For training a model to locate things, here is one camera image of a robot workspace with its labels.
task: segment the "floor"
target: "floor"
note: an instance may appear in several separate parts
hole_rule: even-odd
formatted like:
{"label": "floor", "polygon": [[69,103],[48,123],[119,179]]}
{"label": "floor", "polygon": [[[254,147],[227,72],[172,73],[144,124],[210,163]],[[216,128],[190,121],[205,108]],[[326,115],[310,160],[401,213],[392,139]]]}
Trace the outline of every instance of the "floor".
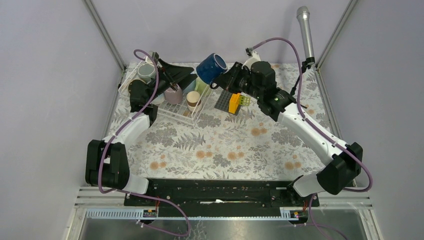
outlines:
{"label": "floor", "polygon": [[[179,63],[195,68],[198,63]],[[272,64],[278,87],[290,91],[298,77],[296,64]],[[214,108],[219,90],[209,98],[197,127],[160,116],[135,144],[127,146],[130,170],[149,178],[294,180],[324,165],[291,130],[264,115],[254,99],[234,116]],[[322,126],[330,124],[315,80],[303,75],[301,103]],[[128,98],[119,97],[109,133],[130,113]]]}

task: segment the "gray wall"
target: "gray wall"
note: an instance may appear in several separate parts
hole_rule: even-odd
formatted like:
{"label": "gray wall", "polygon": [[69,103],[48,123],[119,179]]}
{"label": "gray wall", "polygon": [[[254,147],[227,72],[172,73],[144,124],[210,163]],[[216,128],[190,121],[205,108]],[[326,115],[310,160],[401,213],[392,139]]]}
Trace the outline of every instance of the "gray wall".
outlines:
{"label": "gray wall", "polygon": [[58,240],[119,69],[81,0],[0,1],[0,239]]}
{"label": "gray wall", "polygon": [[424,234],[423,12],[422,0],[359,1],[322,68],[343,137],[364,148],[385,240]]}
{"label": "gray wall", "polygon": [[[245,48],[272,37],[292,41],[304,55],[298,7],[311,12],[315,54],[319,56],[349,0],[93,0],[125,62],[134,49],[158,51],[168,62],[200,62],[211,53],[226,62],[247,59]],[[272,63],[294,63],[285,43],[260,48]]]}

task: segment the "silver microphone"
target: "silver microphone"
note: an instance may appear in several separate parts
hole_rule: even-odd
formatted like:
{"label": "silver microphone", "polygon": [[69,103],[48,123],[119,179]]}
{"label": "silver microphone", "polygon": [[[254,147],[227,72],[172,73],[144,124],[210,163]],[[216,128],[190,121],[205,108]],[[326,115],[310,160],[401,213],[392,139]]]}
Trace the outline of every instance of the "silver microphone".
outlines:
{"label": "silver microphone", "polygon": [[303,49],[305,51],[306,64],[315,63],[314,47],[312,46],[311,28],[309,27],[309,10],[306,6],[297,9],[297,20],[300,24],[300,32],[302,33]]}

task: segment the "black mount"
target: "black mount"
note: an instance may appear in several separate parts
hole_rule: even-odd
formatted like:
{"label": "black mount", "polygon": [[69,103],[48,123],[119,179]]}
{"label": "black mount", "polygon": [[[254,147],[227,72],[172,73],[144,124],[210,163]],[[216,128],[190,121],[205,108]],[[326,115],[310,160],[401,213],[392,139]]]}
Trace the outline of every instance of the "black mount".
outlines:
{"label": "black mount", "polygon": [[[149,178],[146,195],[170,199],[188,217],[280,217],[280,207],[302,209],[304,200],[292,202],[283,188],[289,181],[211,180]],[[155,201],[129,196],[124,206],[151,207]],[[320,205],[319,199],[312,202]],[[159,217],[180,217],[181,213],[168,204],[160,204]]]}
{"label": "black mount", "polygon": [[[88,144],[85,181],[92,186],[98,185],[100,159],[105,146],[106,142],[102,140],[92,140]],[[113,161],[103,165],[101,185],[114,189],[125,188],[130,177],[125,146],[120,142],[111,144],[106,155],[110,156]]]}
{"label": "black mount", "polygon": [[[346,144],[346,149],[362,162],[363,149],[358,143]],[[326,192],[337,195],[345,187],[353,186],[353,180],[361,173],[361,166],[345,152],[334,154],[332,158],[333,160],[316,175],[316,178]],[[301,177],[302,175],[287,186],[294,203],[303,199],[293,189],[293,184]]]}

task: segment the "lego baseplate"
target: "lego baseplate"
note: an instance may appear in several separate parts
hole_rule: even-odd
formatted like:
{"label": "lego baseplate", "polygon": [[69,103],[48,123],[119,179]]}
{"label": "lego baseplate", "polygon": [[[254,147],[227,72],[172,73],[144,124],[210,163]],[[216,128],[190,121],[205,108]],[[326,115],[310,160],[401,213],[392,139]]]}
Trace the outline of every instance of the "lego baseplate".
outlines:
{"label": "lego baseplate", "polygon": [[[216,101],[215,108],[218,109],[218,110],[221,110],[223,112],[232,114],[231,112],[228,112],[228,109],[229,109],[229,106],[230,106],[230,99],[231,99],[232,95],[233,94],[231,92],[223,90],[221,92],[221,95],[218,98],[218,101]],[[239,114],[240,107],[241,107],[241,105],[238,105],[237,110],[235,111],[234,115],[237,116]]]}

